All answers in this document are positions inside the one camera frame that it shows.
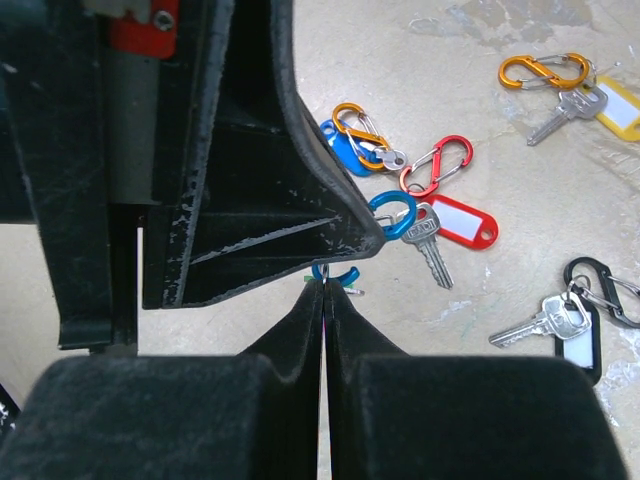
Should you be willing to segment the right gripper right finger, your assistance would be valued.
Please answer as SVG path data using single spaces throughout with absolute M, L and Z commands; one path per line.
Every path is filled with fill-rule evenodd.
M 624 479 L 586 375 L 552 357 L 418 356 L 324 288 L 336 479 Z

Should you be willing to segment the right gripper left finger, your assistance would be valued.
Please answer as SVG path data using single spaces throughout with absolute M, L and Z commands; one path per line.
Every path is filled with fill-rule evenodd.
M 313 479 L 323 285 L 234 356 L 69 357 L 36 382 L 5 479 Z

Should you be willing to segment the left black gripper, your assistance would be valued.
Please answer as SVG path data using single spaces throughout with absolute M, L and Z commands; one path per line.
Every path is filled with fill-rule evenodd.
M 59 346 L 137 351 L 138 236 L 164 260 L 161 307 L 184 295 L 215 110 L 214 5 L 185 1 L 181 52 L 193 60 L 186 94 L 158 102 L 143 124 L 169 137 L 181 166 L 172 207 L 118 204 L 108 194 L 105 78 L 99 20 L 78 1 L 5 1 L 1 73 L 17 161 L 60 316 Z

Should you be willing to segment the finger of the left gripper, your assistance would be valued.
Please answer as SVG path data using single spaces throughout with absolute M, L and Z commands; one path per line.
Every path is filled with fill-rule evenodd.
M 289 1 L 180 3 L 160 64 L 144 308 L 209 306 L 382 248 L 298 93 L 293 13 Z

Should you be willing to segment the key with light blue tag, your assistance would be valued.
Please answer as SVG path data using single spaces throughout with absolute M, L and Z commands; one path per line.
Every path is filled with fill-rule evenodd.
M 356 176 L 368 177 L 374 173 L 400 172 L 408 164 L 404 152 L 355 139 L 340 132 L 332 120 L 321 123 L 320 129 L 342 164 Z

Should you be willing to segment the key with green tag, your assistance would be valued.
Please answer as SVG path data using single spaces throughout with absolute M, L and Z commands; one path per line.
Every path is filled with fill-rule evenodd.
M 310 276 L 310 275 L 305 275 L 303 280 L 304 280 L 304 282 L 309 282 L 309 281 L 313 280 L 313 277 Z M 356 289 L 356 288 L 353 288 L 351 286 L 344 287 L 343 290 L 345 291 L 346 294 L 352 295 L 352 296 L 364 296 L 365 295 L 365 291 L 364 290 Z

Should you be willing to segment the teal carabiner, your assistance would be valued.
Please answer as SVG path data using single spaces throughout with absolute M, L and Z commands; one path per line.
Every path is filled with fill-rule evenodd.
M 405 209 L 394 214 L 377 215 L 377 210 L 387 204 L 403 204 Z M 417 204 L 414 198 L 401 190 L 389 190 L 380 193 L 369 201 L 374 220 L 382 228 L 385 241 L 399 240 L 417 220 Z M 351 267 L 346 273 L 332 276 L 328 264 L 314 264 L 311 267 L 311 279 L 326 283 L 336 280 L 342 287 L 349 287 L 360 277 L 357 267 Z

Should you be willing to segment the key with red tag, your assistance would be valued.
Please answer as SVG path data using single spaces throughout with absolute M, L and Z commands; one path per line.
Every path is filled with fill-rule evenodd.
M 439 251 L 437 236 L 480 251 L 496 242 L 499 226 L 488 213 L 444 195 L 432 195 L 416 204 L 416 220 L 401 240 L 423 255 L 436 284 L 450 290 L 454 282 Z

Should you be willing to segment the key with black tag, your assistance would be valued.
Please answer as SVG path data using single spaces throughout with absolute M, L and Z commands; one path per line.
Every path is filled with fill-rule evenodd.
M 544 298 L 531 319 L 489 336 L 491 345 L 506 348 L 532 336 L 554 339 L 554 355 L 577 366 L 595 386 L 602 376 L 600 316 L 597 309 L 568 287 Z

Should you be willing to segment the black carabiner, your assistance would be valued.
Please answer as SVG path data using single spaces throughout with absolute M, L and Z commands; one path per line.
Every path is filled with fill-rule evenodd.
M 586 265 L 594 271 L 602 290 L 601 295 L 593 292 L 589 278 L 586 279 L 584 285 L 578 284 L 574 270 L 579 265 Z M 576 293 L 581 299 L 606 310 L 613 319 L 624 327 L 639 329 L 639 321 L 633 320 L 626 315 L 617 290 L 618 287 L 622 287 L 628 290 L 634 297 L 639 298 L 638 285 L 614 276 L 609 266 L 595 258 L 587 256 L 570 260 L 564 267 L 563 279 L 569 290 Z

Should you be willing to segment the orange red carabiner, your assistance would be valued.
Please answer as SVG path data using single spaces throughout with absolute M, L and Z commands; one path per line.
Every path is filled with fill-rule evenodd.
M 557 66 L 573 66 L 577 68 L 577 76 L 564 78 L 551 68 Z M 511 78 L 509 70 L 522 67 L 533 74 L 532 78 Z M 534 57 L 531 55 L 516 55 L 505 59 L 497 73 L 499 83 L 507 89 L 533 90 L 541 88 L 555 88 L 570 90 L 582 84 L 593 72 L 591 62 L 584 56 L 568 52 L 563 54 Z

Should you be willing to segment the key with yellow tag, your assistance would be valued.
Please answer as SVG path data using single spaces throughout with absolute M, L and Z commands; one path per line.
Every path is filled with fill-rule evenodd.
M 560 91 L 558 98 L 551 117 L 527 137 L 528 146 L 537 146 L 574 119 L 596 119 L 619 139 L 639 141 L 639 97 L 613 78 L 601 76 L 593 86 Z

